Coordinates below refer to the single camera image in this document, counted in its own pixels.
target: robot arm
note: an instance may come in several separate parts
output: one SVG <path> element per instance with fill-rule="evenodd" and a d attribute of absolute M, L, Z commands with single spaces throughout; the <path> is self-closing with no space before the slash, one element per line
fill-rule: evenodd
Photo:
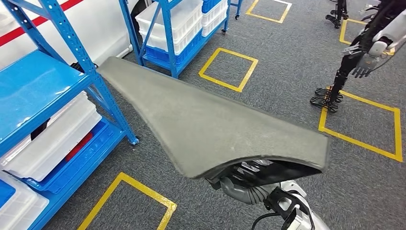
<path fill-rule="evenodd" d="M 274 213 L 266 214 L 255 220 L 252 230 L 259 220 L 269 216 L 281 216 L 285 222 L 281 230 L 329 230 L 324 221 L 310 209 L 306 201 L 306 193 L 294 181 L 244 188 L 235 185 L 227 177 L 220 180 L 222 190 L 230 197 L 246 204 L 263 202 L 267 210 Z"/>
<path fill-rule="evenodd" d="M 378 6 L 368 10 L 378 10 L 378 12 L 367 17 L 371 20 L 350 47 L 343 51 L 344 57 L 336 72 L 334 84 L 327 89 L 316 89 L 316 97 L 310 99 L 311 104 L 336 112 L 337 104 L 343 98 L 339 92 L 351 71 L 355 78 L 367 77 L 388 61 L 377 67 L 382 61 L 382 53 L 406 38 L 406 1 L 380 0 Z"/>

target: humanoid robot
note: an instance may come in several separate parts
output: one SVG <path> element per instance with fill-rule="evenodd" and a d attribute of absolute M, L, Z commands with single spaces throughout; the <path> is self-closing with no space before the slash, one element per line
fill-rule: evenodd
<path fill-rule="evenodd" d="M 351 71 L 355 78 L 367 77 L 393 57 L 383 61 L 383 57 L 386 56 L 383 52 L 391 50 L 406 38 L 406 1 L 379 0 L 378 3 L 376 6 L 365 9 L 375 13 L 364 18 L 370 21 L 352 41 L 350 47 L 343 51 L 344 57 L 336 72 L 333 85 L 316 89 L 316 97 L 310 99 L 311 104 L 336 112 L 337 104 L 343 99 L 339 91 L 343 88 Z M 333 21 L 339 23 L 340 18 L 335 18 Z"/>

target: white wall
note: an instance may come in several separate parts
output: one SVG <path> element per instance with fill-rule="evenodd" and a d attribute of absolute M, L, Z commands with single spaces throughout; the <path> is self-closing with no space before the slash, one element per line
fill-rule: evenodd
<path fill-rule="evenodd" d="M 40 6 L 37 0 L 27 1 Z M 59 4 L 66 1 L 68 0 L 58 0 Z M 131 11 L 138 0 L 128 1 Z M 0 17 L 0 36 L 19 27 L 14 19 L 9 23 L 8 19 L 12 16 L 1 2 L 0 13 L 2 14 L 2 17 Z M 26 13 L 30 19 L 38 16 L 32 12 L 26 11 Z M 101 64 L 109 56 L 118 56 L 120 54 L 122 56 L 129 52 L 128 31 L 118 0 L 83 0 L 66 10 L 65 14 L 90 58 L 96 64 Z M 68 64 L 76 62 L 68 46 L 50 21 L 38 26 L 38 30 Z M 35 49 L 36 46 L 27 34 L 23 34 L 0 46 L 0 69 Z"/>

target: white storage bin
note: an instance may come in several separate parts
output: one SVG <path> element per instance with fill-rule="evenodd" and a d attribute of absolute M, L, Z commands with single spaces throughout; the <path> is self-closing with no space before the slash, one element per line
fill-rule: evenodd
<path fill-rule="evenodd" d="M 179 55 L 185 47 L 189 44 L 189 42 L 198 34 L 198 32 L 202 29 L 202 17 L 198 19 L 195 25 L 190 29 L 190 31 L 180 40 L 175 40 L 173 42 L 173 48 L 175 50 L 175 55 Z M 147 36 L 147 33 L 140 31 L 142 39 L 144 40 Z M 168 52 L 168 44 L 166 43 L 166 37 L 156 37 L 156 36 L 149 36 L 147 45 L 150 47 L 156 47 L 165 50 Z"/>
<path fill-rule="evenodd" d="M 9 190 L 10 186 L 15 189 L 14 194 L 0 206 L 1 229 L 28 229 L 48 205 L 49 200 L 5 172 L 0 172 L 0 181 L 0 191 Z"/>
<path fill-rule="evenodd" d="M 78 100 L 87 99 L 86 93 L 82 91 L 76 97 L 74 97 L 70 102 L 68 102 L 64 107 L 62 107 L 58 112 L 56 112 L 52 117 L 50 117 L 47 127 L 49 127 L 54 121 L 56 121 L 69 107 L 71 107 Z M 19 154 L 25 147 L 31 143 L 31 136 L 28 135 L 22 141 L 20 141 L 11 150 L 6 152 L 2 157 L 0 157 L 0 169 L 4 167 L 8 162 L 10 162 L 17 154 Z"/>
<path fill-rule="evenodd" d="M 174 41 L 182 39 L 189 32 L 190 28 L 201 19 L 202 5 L 202 0 L 184 0 L 171 9 L 170 22 L 172 25 L 172 37 Z M 144 32 L 147 34 L 157 6 L 158 3 L 153 2 L 135 17 L 139 24 L 140 33 Z M 155 20 L 151 35 L 160 38 L 165 37 L 162 10 L 159 12 L 157 19 Z"/>
<path fill-rule="evenodd" d="M 202 36 L 208 36 L 225 18 L 227 17 L 227 8 L 221 12 L 213 21 L 208 25 L 203 26 Z"/>
<path fill-rule="evenodd" d="M 2 169 L 20 178 L 43 180 L 101 118 L 93 103 L 77 100 Z"/>
<path fill-rule="evenodd" d="M 202 26 L 207 27 L 214 19 L 228 8 L 227 0 L 221 0 L 209 12 L 203 14 Z"/>

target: yellow floor marking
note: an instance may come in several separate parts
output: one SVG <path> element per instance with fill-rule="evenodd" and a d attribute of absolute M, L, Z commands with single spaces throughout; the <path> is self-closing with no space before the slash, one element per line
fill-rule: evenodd
<path fill-rule="evenodd" d="M 335 136 L 337 138 L 340 138 L 342 140 L 348 141 L 348 142 L 350 142 L 352 144 L 356 144 L 356 145 L 361 146 L 363 148 L 366 148 L 368 150 L 374 151 L 376 153 L 384 155 L 384 156 L 386 156 L 388 158 L 391 158 L 393 160 L 403 162 L 402 134 L 401 134 L 401 126 L 400 126 L 400 110 L 398 108 L 389 107 L 389 106 L 386 106 L 384 104 L 380 104 L 380 103 L 373 102 L 373 101 L 365 99 L 365 98 L 358 97 L 358 96 L 356 96 L 354 94 L 351 94 L 351 93 L 348 93 L 348 92 L 345 92 L 345 91 L 340 91 L 340 93 L 342 95 L 345 95 L 345 96 L 350 97 L 352 99 L 355 99 L 355 100 L 358 100 L 358 101 L 361 101 L 361 102 L 364 102 L 364 103 L 367 103 L 367 104 L 370 104 L 370 105 L 373 105 L 373 106 L 376 106 L 378 108 L 382 108 L 382 109 L 385 109 L 385 110 L 388 110 L 388 111 L 391 111 L 391 112 L 394 113 L 394 119 L 395 119 L 395 153 L 393 154 L 393 153 L 387 152 L 387 151 L 385 151 L 383 149 L 379 149 L 379 148 L 377 148 L 375 146 L 369 145 L 369 144 L 364 143 L 362 141 L 350 138 L 350 137 L 345 136 L 345 135 L 343 135 L 341 133 L 338 133 L 338 132 L 333 131 L 333 130 L 331 130 L 329 128 L 326 128 L 326 119 L 327 119 L 327 109 L 326 108 L 323 108 L 321 110 L 318 130 L 321 131 L 321 132 L 326 132 L 326 133 L 328 133 L 328 134 L 330 134 L 332 136 Z"/>
<path fill-rule="evenodd" d="M 139 191 L 143 192 L 147 196 L 153 198 L 154 200 L 160 202 L 161 204 L 165 205 L 168 208 L 157 228 L 157 230 L 164 230 L 170 220 L 170 217 L 172 216 L 172 213 L 176 210 L 177 207 L 176 204 L 168 200 L 167 198 L 163 197 L 161 194 L 141 184 L 140 182 L 130 177 L 129 175 L 125 174 L 124 172 L 118 174 L 118 176 L 115 178 L 112 184 L 107 188 L 106 192 L 104 192 L 104 194 L 101 196 L 97 204 L 90 211 L 88 216 L 84 219 L 82 224 L 79 226 L 78 230 L 85 230 L 89 226 L 89 224 L 92 222 L 94 217 L 103 207 L 104 203 L 106 203 L 107 199 L 112 195 L 113 191 L 116 189 L 116 187 L 121 181 L 127 182 L 134 188 L 138 189 Z"/>
<path fill-rule="evenodd" d="M 353 23 L 362 24 L 362 25 L 366 25 L 367 23 L 361 22 L 361 21 L 357 21 L 357 20 L 354 20 L 354 19 L 350 19 L 350 18 L 348 18 L 347 20 L 343 20 L 343 23 L 342 23 L 342 26 L 341 26 L 341 31 L 340 31 L 340 38 L 339 38 L 339 40 L 340 40 L 340 42 L 342 42 L 342 43 L 345 43 L 345 44 L 347 44 L 347 45 L 351 45 L 351 42 L 345 40 L 345 31 L 346 31 L 346 29 L 347 29 L 347 21 L 353 22 Z M 392 49 L 390 50 L 390 52 L 384 52 L 384 54 L 393 55 L 393 54 L 395 54 L 395 51 L 396 51 L 395 48 L 392 48 Z"/>
<path fill-rule="evenodd" d="M 227 84 L 227 83 L 225 83 L 225 82 L 223 82 L 223 81 L 214 79 L 214 78 L 212 78 L 212 77 L 210 77 L 210 76 L 207 76 L 207 75 L 204 73 L 204 72 L 206 72 L 207 68 L 209 68 L 210 64 L 213 62 L 213 60 L 215 59 L 215 57 L 216 57 L 221 51 L 223 51 L 223 52 L 225 52 L 225 53 L 229 53 L 229 54 L 235 55 L 235 56 L 238 56 L 238 57 L 240 57 L 240 58 L 245 58 L 245 59 L 248 59 L 248 60 L 252 61 L 252 64 L 251 64 L 251 66 L 249 67 L 248 72 L 245 74 L 243 80 L 241 81 L 241 83 L 240 83 L 240 85 L 239 85 L 238 87 L 236 87 L 236 86 L 234 86 L 234 85 Z M 221 85 L 221 86 L 227 87 L 227 88 L 232 89 L 232 90 L 237 91 L 237 92 L 242 92 L 243 88 L 245 87 L 245 85 L 246 85 L 248 79 L 251 77 L 252 72 L 254 71 L 254 69 L 255 69 L 255 67 L 257 66 L 257 64 L 258 64 L 258 60 L 255 59 L 255 58 L 253 58 L 253 57 L 248 57 L 248 56 L 246 56 L 246 55 L 239 54 L 239 53 L 237 53 L 237 52 L 234 52 L 234 51 L 231 51 L 231 50 L 228 50 L 228 49 L 218 48 L 218 49 L 210 56 L 210 58 L 207 60 L 207 62 L 204 64 L 203 68 L 199 71 L 199 75 L 200 75 L 200 77 L 202 77 L 202 78 L 204 78 L 204 79 L 206 79 L 206 80 L 209 80 L 209 81 L 211 81 L 211 82 L 214 82 L 214 83 L 216 83 L 216 84 L 219 84 L 219 85 Z"/>
<path fill-rule="evenodd" d="M 276 19 L 267 18 L 267 17 L 261 16 L 261 15 L 257 15 L 257 14 L 252 13 L 252 10 L 253 10 L 254 7 L 257 5 L 258 1 L 259 1 L 259 0 L 255 0 L 255 1 L 252 3 L 252 5 L 248 8 L 247 12 L 245 12 L 245 14 L 251 15 L 251 16 L 254 16 L 254 17 L 257 17 L 257 18 L 265 19 L 265 20 L 268 20 L 268 21 L 271 21 L 271 22 L 275 22 L 275 23 L 282 23 L 282 22 L 285 20 L 286 15 L 288 14 L 288 11 L 289 11 L 289 9 L 290 9 L 291 6 L 292 6 L 292 4 L 289 3 L 289 2 L 285 2 L 285 1 L 281 1 L 281 0 L 272 0 L 272 1 L 280 2 L 280 3 L 283 3 L 283 4 L 286 4 L 286 5 L 287 5 L 285 11 L 284 11 L 283 14 L 282 14 L 282 17 L 281 17 L 279 20 L 276 20 Z"/>

